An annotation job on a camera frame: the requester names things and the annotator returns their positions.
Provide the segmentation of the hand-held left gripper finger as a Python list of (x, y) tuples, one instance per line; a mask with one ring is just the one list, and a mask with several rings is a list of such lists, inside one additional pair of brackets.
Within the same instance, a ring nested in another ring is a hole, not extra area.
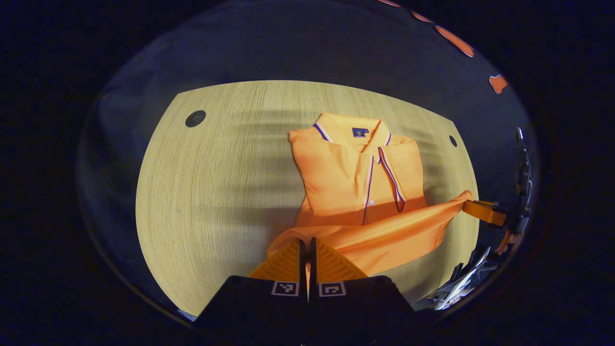
[(369, 277), (320, 239), (310, 242), (312, 339), (406, 339), (417, 317), (387, 276)]
[(306, 246), (295, 241), (249, 277), (229, 276), (194, 328), (205, 339), (301, 339), (307, 307)]

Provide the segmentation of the orange T-shirt with striped collar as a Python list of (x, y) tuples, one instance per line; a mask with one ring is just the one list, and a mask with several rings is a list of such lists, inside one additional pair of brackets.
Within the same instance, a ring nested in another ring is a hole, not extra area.
[(365, 274), (380, 273), (433, 252), (473, 199), (464, 190), (428, 206), (417, 141), (392, 134), (383, 120), (324, 112), (289, 140), (305, 199), (269, 258), (295, 240), (309, 245), (316, 238)]

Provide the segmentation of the silver metal frame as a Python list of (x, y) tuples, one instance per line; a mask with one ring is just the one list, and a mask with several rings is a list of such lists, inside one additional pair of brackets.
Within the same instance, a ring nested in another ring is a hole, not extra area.
[(490, 246), (478, 246), (472, 252), (468, 264), (457, 265), (449, 281), (411, 304), (411, 307), (415, 311), (449, 309), (483, 284), (499, 265), (498, 256)]

